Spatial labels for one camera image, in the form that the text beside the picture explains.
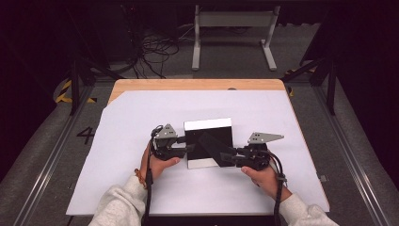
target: floor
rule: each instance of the floor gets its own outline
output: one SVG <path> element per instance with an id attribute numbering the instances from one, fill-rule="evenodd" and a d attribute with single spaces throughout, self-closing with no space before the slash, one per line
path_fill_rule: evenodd
<path id="1" fill-rule="evenodd" d="M 182 27 L 182 33 L 189 28 Z M 280 78 L 299 66 L 317 28 L 317 24 L 276 28 L 271 43 L 278 66 L 275 72 L 268 70 L 259 44 L 264 33 L 255 28 L 202 32 L 199 71 L 191 70 L 193 36 L 190 33 L 181 39 L 177 54 L 169 56 L 164 64 L 152 66 L 156 72 L 162 71 L 167 79 Z M 148 54 L 147 58 L 156 61 L 166 57 Z M 113 69 L 118 67 L 122 65 L 113 65 Z M 138 73 L 130 70 L 122 75 L 157 78 L 145 65 L 137 64 L 136 71 Z M 398 191 L 375 157 L 341 86 L 338 84 L 336 89 L 336 116 L 331 117 L 323 101 L 327 84 L 313 88 L 308 78 L 304 74 L 286 85 L 294 91 L 291 102 L 330 204 L 327 215 L 340 225 L 399 225 Z M 64 83 L 55 90 L 55 97 Z M 0 225 L 87 225 L 90 222 L 91 217 L 71 218 L 65 212 L 92 142 L 92 137 L 88 137 L 85 143 L 87 137 L 84 135 L 89 128 L 95 133 L 113 83 L 99 76 L 93 88 L 81 89 L 82 96 L 96 98 L 97 102 L 84 104 L 74 117 L 69 115 L 70 103 L 58 103 L 0 185 Z M 334 122 L 339 124 L 338 131 L 343 138 L 337 135 Z M 364 196 L 369 193 L 362 192 L 363 184 L 358 183 L 352 155 L 348 157 L 345 144 L 355 156 L 360 173 L 364 173 L 362 178 L 370 182 L 374 196 L 368 198 L 372 204 Z M 46 164 L 49 159 L 53 164 Z M 40 181 L 42 172 L 49 173 Z M 39 188 L 35 186 L 37 181 L 41 182 Z M 30 195 L 33 188 L 37 192 Z"/>

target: table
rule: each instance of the table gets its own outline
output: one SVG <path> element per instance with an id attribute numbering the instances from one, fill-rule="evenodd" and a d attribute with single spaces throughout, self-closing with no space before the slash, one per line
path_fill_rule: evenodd
<path id="1" fill-rule="evenodd" d="M 122 110 L 115 110 L 117 106 L 122 106 Z M 124 184 L 133 168 L 139 166 L 143 150 L 137 147 L 144 149 L 153 127 L 171 123 L 181 136 L 184 121 L 203 115 L 209 119 L 231 116 L 234 146 L 244 146 L 254 131 L 285 135 L 284 139 L 271 142 L 268 147 L 282 161 L 290 189 L 305 202 L 316 203 L 329 211 L 281 81 L 150 79 L 117 81 L 67 215 L 92 215 L 98 200 L 111 185 Z M 166 170 L 153 185 L 151 216 L 273 214 L 274 202 L 238 168 L 187 169 L 184 162 L 185 159 Z"/>

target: metal stand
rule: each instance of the metal stand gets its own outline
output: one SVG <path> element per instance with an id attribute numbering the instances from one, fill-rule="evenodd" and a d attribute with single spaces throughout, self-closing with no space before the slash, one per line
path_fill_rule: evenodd
<path id="1" fill-rule="evenodd" d="M 272 52 L 270 41 L 272 40 L 274 28 L 279 17 L 279 7 L 274 11 L 200 11 L 196 5 L 195 14 L 195 42 L 193 53 L 192 70 L 200 69 L 200 27 L 201 26 L 267 26 L 267 37 L 261 40 L 261 45 L 266 56 L 270 71 L 277 69 Z"/>

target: cable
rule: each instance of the cable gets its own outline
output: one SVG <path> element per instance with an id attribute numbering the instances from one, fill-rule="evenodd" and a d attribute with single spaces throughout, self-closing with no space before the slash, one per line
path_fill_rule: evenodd
<path id="1" fill-rule="evenodd" d="M 188 29 L 186 32 L 184 32 L 180 37 L 179 37 L 179 40 L 178 40 L 178 43 L 181 43 L 181 42 L 183 42 L 183 41 L 185 41 L 185 40 L 193 40 L 193 39 L 189 39 L 189 38 L 185 38 L 184 36 L 186 36 L 190 31 L 192 31 L 193 29 L 194 29 L 194 25 L 193 24 L 190 24 L 191 25 L 191 27 L 190 27 L 190 29 Z"/>
<path id="2" fill-rule="evenodd" d="M 73 220 L 73 216 L 70 216 L 70 219 L 68 220 L 67 226 L 70 226 Z"/>
<path id="3" fill-rule="evenodd" d="M 149 149 L 149 155 L 148 155 L 148 158 L 147 158 L 147 169 L 146 169 L 146 185 L 147 185 L 148 195 L 147 195 L 147 203 L 146 203 L 146 212 L 144 213 L 144 216 L 141 219 L 141 225 L 143 225 L 143 226 L 148 226 L 149 214 L 150 214 L 150 206 L 151 206 L 153 179 L 152 179 L 152 170 L 151 170 L 151 166 L 150 166 L 150 159 L 151 159 L 151 156 L 152 156 L 153 140 L 154 140 L 155 136 L 163 128 L 164 128 L 163 125 L 158 125 L 151 132 L 150 149 Z"/>
<path id="4" fill-rule="evenodd" d="M 279 217 L 279 205 L 281 203 L 281 193 L 282 193 L 282 184 L 284 182 L 287 182 L 287 179 L 285 178 L 285 175 L 282 171 L 282 164 L 279 161 L 279 159 L 276 157 L 275 154 L 271 153 L 268 151 L 271 159 L 276 163 L 278 163 L 278 166 L 276 166 L 277 172 L 276 174 L 278 175 L 278 188 L 277 188 L 277 194 L 276 194 L 276 203 L 274 207 L 274 218 L 275 218 L 275 225 L 280 226 L 281 220 Z"/>
<path id="5" fill-rule="evenodd" d="M 143 63 L 145 66 L 150 69 L 151 72 L 154 74 L 158 75 L 160 78 L 166 78 L 163 75 L 163 70 L 164 70 L 164 63 L 170 58 L 170 56 L 173 56 L 177 54 L 180 51 L 179 48 L 179 43 L 181 43 L 184 40 L 189 40 L 185 36 L 193 30 L 194 26 L 190 27 L 187 31 L 185 31 L 179 38 L 178 41 L 172 40 L 172 39 L 167 39 L 162 36 L 159 36 L 154 33 L 149 33 L 144 36 L 143 41 L 141 42 L 141 53 L 138 57 L 137 62 L 140 63 L 142 66 Z M 160 60 L 153 60 L 150 58 L 150 55 L 156 54 L 161 57 Z M 157 72 L 153 64 L 160 64 L 160 70 Z M 141 77 L 147 77 L 143 71 Z"/>

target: white paper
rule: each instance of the white paper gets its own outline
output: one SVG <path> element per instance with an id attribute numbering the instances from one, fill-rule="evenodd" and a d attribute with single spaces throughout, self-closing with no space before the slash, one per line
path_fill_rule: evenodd
<path id="1" fill-rule="evenodd" d="M 308 147 L 284 90 L 126 91 L 103 112 L 67 215 L 93 215 L 114 184 L 124 185 L 157 125 L 178 136 L 184 121 L 231 118 L 234 147 L 253 132 L 284 135 L 267 144 L 279 157 L 289 189 L 307 204 L 329 211 Z M 239 168 L 188 169 L 186 160 L 164 171 L 152 186 L 152 216 L 273 214 L 266 197 Z"/>

